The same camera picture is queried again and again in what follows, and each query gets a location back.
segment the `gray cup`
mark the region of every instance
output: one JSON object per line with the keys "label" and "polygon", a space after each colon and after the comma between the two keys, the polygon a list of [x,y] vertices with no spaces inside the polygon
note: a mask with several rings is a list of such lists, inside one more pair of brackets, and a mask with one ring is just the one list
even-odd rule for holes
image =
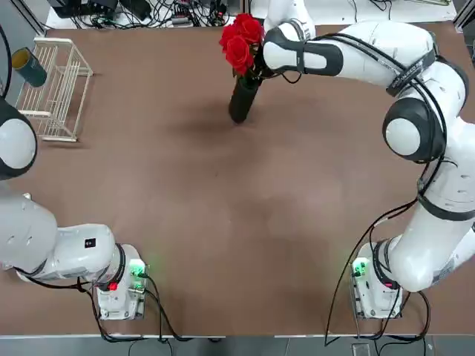
{"label": "gray cup", "polygon": [[46,82],[46,70],[26,47],[20,48],[12,55],[12,67],[32,87],[41,87]]}

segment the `red rose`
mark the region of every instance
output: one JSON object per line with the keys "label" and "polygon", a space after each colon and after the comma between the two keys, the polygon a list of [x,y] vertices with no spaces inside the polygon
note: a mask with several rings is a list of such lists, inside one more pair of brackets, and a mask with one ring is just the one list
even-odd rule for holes
{"label": "red rose", "polygon": [[227,43],[226,60],[240,74],[244,75],[254,63],[249,45],[242,36],[235,36]]}
{"label": "red rose", "polygon": [[238,28],[230,25],[230,26],[225,26],[223,28],[223,35],[221,36],[220,40],[220,45],[223,46],[223,52],[226,52],[226,49],[228,48],[228,42],[230,39],[232,39],[234,36],[237,36],[239,34]]}
{"label": "red rose", "polygon": [[236,16],[235,21],[232,23],[232,26],[235,26],[240,30],[242,28],[242,24],[245,21],[252,20],[252,16],[249,15],[248,13],[239,13]]}
{"label": "red rose", "polygon": [[254,43],[261,43],[264,29],[256,19],[249,19],[242,23],[240,26],[240,34],[250,45]]}

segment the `tabletop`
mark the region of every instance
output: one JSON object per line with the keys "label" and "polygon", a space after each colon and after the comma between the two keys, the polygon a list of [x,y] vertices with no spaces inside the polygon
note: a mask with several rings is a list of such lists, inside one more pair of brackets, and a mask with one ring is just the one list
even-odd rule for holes
{"label": "tabletop", "polygon": [[[449,22],[425,27],[473,81],[463,36]],[[134,245],[178,333],[323,334],[347,255],[380,213],[413,199],[421,167],[386,147],[381,125],[393,99],[361,82],[267,80],[248,121],[233,125],[220,32],[51,31],[73,39],[95,72],[81,142],[40,144],[36,164],[10,184],[60,226],[104,223]],[[462,117],[472,121],[474,110],[469,99]],[[409,217],[378,227],[375,238],[400,234]],[[427,290],[430,333],[475,332],[474,263]],[[8,272],[0,283],[0,334],[98,334],[85,295]],[[348,291],[344,281],[334,334],[356,333]],[[424,313],[411,298],[388,331],[418,333]],[[150,305],[144,320],[105,327],[158,334],[157,312]]]}

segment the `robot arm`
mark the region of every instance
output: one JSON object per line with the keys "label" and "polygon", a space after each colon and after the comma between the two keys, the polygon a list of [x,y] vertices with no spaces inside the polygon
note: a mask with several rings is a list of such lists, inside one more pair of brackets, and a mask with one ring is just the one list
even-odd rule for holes
{"label": "robot arm", "polygon": [[[279,8],[300,10],[286,13]],[[264,22],[263,55],[267,66],[276,73],[293,70],[338,76],[385,88],[401,73],[384,59],[372,58],[370,54],[374,53],[371,51],[367,54],[331,38],[311,40],[313,37],[307,29],[311,20],[302,8],[303,0],[271,0],[269,3],[269,15]],[[296,13],[303,14],[302,20]],[[432,35],[410,24],[362,22],[346,27],[341,33],[371,44],[405,67],[421,61],[434,50]],[[385,278],[382,280],[376,276],[374,268],[367,269],[366,280],[374,295],[370,301],[372,306],[366,305],[363,309],[370,317],[374,317],[369,310],[375,304],[376,309],[385,310],[381,317],[387,317],[393,304],[395,293],[393,299],[380,297],[394,291],[384,284],[384,280],[396,282],[408,291],[426,289],[475,252],[472,230],[475,221],[475,125],[459,117],[468,95],[468,80],[460,68],[442,59],[428,65],[418,78],[442,109],[447,140],[434,103],[431,100],[427,103],[417,90],[406,86],[384,118],[384,141],[394,153],[408,160],[430,160],[441,154],[445,158],[429,188],[419,197],[415,214],[403,235],[387,240],[387,246],[380,246],[378,259],[384,261],[390,271],[383,271]],[[431,137],[430,123],[434,121],[435,136]],[[371,248],[366,244],[358,258],[367,257],[366,260],[371,261],[371,254]]]}
{"label": "robot arm", "polygon": [[0,266],[25,281],[81,277],[94,283],[102,319],[134,319],[145,288],[137,250],[116,244],[106,225],[58,228],[52,213],[2,182],[26,173],[36,152],[31,124],[0,98]]}

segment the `wire rack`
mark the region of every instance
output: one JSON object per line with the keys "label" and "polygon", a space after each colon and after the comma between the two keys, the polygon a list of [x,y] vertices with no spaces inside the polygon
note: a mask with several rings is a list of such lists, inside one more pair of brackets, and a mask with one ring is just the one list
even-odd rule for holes
{"label": "wire rack", "polygon": [[16,107],[46,141],[76,142],[93,71],[70,39],[35,38],[33,51],[47,72],[39,88],[24,83]]}

